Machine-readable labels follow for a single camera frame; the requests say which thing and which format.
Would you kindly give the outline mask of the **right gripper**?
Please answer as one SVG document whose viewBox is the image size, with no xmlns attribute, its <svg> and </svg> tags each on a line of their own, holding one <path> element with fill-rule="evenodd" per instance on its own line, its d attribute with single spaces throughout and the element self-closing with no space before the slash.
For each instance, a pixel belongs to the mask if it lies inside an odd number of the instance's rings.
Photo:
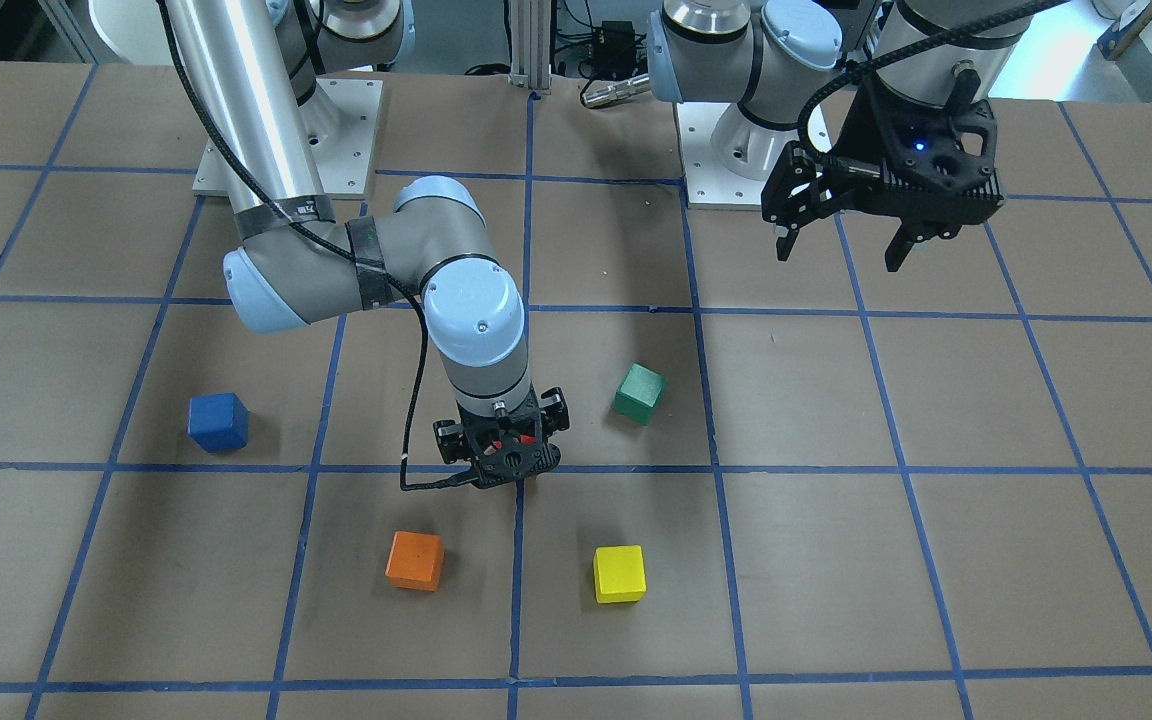
<svg viewBox="0 0 1152 720">
<path fill-rule="evenodd" d="M 548 473 L 561 464 L 561 450 L 550 437 L 567 429 L 570 410 L 559 387 L 541 395 L 530 389 L 511 411 L 479 416 L 461 409 L 460 420 L 435 420 L 435 446 L 445 464 L 465 460 L 470 469 L 435 480 L 434 487 L 492 488 Z"/>
</svg>

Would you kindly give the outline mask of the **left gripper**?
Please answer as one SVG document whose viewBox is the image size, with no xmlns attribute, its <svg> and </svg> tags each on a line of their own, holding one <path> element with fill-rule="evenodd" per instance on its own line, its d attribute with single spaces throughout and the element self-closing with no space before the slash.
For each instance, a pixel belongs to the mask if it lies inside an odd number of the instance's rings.
<svg viewBox="0 0 1152 720">
<path fill-rule="evenodd" d="M 890 273 L 925 240 L 987 222 L 1005 205 L 1005 188 L 996 118 L 987 99 L 973 99 L 978 90 L 979 76 L 956 76 L 946 105 L 932 108 L 867 77 L 829 151 L 814 159 L 803 141 L 788 143 L 761 191 L 761 218 L 776 223 L 776 260 L 790 258 L 804 225 L 838 211 L 900 219 L 884 250 Z"/>
</svg>

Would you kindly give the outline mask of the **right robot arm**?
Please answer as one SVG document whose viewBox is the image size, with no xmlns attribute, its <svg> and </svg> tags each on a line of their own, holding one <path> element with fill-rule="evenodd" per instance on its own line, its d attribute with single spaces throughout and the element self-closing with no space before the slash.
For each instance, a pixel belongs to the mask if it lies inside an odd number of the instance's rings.
<svg viewBox="0 0 1152 720">
<path fill-rule="evenodd" d="M 456 179 L 424 176 L 385 217 L 339 223 L 312 156 L 305 115 L 262 1 L 160 1 L 179 81 L 230 170 L 242 238 L 225 283 L 251 331 L 410 304 L 417 372 L 442 356 L 460 415 L 435 420 L 435 447 L 467 470 L 435 488 L 492 488 L 558 468 L 552 435 L 570 429 L 562 392 L 536 392 L 526 302 L 497 262 L 485 218 Z"/>
</svg>

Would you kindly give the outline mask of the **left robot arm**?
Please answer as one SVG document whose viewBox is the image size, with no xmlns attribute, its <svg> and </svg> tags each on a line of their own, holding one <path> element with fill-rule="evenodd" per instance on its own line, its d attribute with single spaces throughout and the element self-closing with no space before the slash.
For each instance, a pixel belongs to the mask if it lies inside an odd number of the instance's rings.
<svg viewBox="0 0 1152 720">
<path fill-rule="evenodd" d="M 666 103 L 732 103 L 791 132 L 761 191 L 786 260 L 801 229 L 855 210 L 895 217 L 884 265 L 987 222 L 1007 197 L 988 92 L 1046 1 L 896 1 L 874 58 L 842 68 L 844 32 L 814 1 L 666 1 L 647 67 Z"/>
</svg>

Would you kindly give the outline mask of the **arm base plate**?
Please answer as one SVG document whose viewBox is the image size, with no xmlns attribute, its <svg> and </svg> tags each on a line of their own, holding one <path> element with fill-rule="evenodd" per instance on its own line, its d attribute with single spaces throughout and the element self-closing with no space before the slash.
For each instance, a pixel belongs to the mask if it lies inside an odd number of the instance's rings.
<svg viewBox="0 0 1152 720">
<path fill-rule="evenodd" d="M 308 146 L 332 199 L 369 196 L 382 97 L 380 79 L 319 78 L 314 94 L 300 108 Z"/>
<path fill-rule="evenodd" d="M 690 205 L 760 209 L 765 182 L 797 132 L 755 124 L 733 103 L 681 103 L 675 115 Z"/>
</svg>

